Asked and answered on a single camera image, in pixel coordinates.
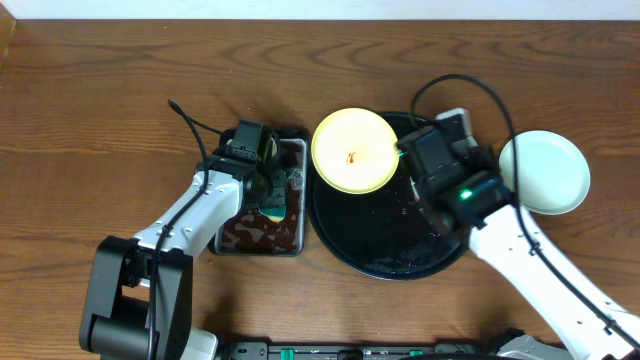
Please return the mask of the green scrub sponge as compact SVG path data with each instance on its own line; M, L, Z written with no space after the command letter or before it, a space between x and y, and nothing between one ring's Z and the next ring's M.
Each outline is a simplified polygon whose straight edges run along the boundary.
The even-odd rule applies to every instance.
M259 211L275 223L281 222L287 210L287 173L284 169L276 169L270 176L271 194L260 205Z

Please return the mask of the light blue plate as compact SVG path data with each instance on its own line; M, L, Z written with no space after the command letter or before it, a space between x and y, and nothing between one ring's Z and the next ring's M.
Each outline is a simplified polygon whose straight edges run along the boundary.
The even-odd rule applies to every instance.
M506 185L519 189L521 204L542 215L575 210L590 189L584 155L567 138L550 131L517 135L503 147L499 167Z

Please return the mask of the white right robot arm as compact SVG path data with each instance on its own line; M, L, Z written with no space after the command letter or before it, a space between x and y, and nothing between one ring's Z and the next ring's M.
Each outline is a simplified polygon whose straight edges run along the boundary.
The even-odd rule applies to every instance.
M575 359L639 353L639 318L589 280L544 234L534 214L559 215L586 198L579 149L549 131L513 137L500 155L467 135L428 126L397 147L427 219L509 281Z

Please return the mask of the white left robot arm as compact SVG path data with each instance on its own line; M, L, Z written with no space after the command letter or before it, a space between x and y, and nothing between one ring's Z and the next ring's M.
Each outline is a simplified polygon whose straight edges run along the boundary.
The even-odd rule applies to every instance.
M185 193L129 239L105 238L93 260L80 347L104 359L212 359L217 337L192 324L194 263L244 210L282 204L282 146L230 140L197 165Z

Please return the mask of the round black tray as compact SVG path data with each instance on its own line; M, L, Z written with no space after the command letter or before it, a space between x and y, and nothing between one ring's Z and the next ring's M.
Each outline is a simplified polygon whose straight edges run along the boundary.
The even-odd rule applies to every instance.
M398 140L415 130L406 113L377 113ZM382 188L348 194L327 184L312 165L306 206L313 228L331 253L351 268L385 280L434 275L466 251L464 240L445 235L421 212L406 164Z

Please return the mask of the yellow plate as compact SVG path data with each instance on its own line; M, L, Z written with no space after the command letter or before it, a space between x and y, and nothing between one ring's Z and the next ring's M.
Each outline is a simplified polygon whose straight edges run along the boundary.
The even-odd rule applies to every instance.
M386 185L399 164L397 135L383 117L362 108L345 108L326 116L311 141L320 177L348 194L367 194Z

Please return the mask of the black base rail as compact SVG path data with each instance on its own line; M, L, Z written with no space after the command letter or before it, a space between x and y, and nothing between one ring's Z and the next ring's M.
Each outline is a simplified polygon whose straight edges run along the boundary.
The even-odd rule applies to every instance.
M395 359L567 359L565 349L543 344L520 330L509 330L485 346L465 343L429 345L295 344L262 341L222 343L193 329L185 360L395 360Z

